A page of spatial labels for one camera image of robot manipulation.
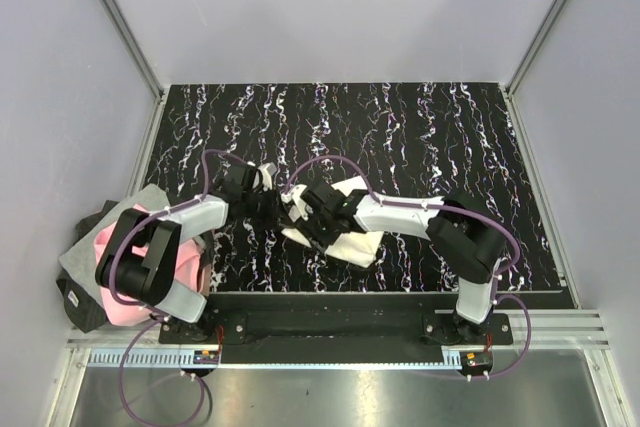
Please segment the white cloth napkin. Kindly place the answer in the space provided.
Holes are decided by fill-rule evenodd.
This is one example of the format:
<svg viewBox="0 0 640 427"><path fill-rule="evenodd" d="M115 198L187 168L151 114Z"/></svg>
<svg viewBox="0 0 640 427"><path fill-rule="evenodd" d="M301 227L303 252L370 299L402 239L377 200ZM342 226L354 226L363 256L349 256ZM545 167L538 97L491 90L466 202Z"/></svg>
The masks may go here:
<svg viewBox="0 0 640 427"><path fill-rule="evenodd" d="M362 176L355 176L347 180L335 182L332 184L332 187L342 194L347 195L357 189L365 189L366 184ZM367 269L375 262L382 238L383 233L381 231L343 233L333 244L323 250L323 253L334 259Z"/></svg>

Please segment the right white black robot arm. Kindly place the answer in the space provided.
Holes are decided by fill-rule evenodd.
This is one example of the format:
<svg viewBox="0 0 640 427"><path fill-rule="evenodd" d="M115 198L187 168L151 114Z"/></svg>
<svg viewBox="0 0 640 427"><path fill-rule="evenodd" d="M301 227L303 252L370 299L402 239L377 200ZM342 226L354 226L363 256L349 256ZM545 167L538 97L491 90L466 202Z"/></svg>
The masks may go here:
<svg viewBox="0 0 640 427"><path fill-rule="evenodd" d="M411 199L321 184L297 188L292 201L290 217L306 244L361 268L375 261L385 234L429 241L458 277L455 334L470 344L488 334L493 279L507 236L470 196Z"/></svg>

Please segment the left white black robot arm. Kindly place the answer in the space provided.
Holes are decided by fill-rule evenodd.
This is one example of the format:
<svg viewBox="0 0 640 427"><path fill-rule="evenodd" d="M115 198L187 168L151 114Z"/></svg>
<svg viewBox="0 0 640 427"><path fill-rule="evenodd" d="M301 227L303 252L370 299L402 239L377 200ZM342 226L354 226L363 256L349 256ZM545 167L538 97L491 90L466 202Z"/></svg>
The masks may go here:
<svg viewBox="0 0 640 427"><path fill-rule="evenodd" d="M233 165L205 194L156 212L124 210L95 271L96 283L121 306L146 307L181 320L181 331L196 343L215 333L207 300L176 277L181 245L236 220L278 221L280 194L273 163Z"/></svg>

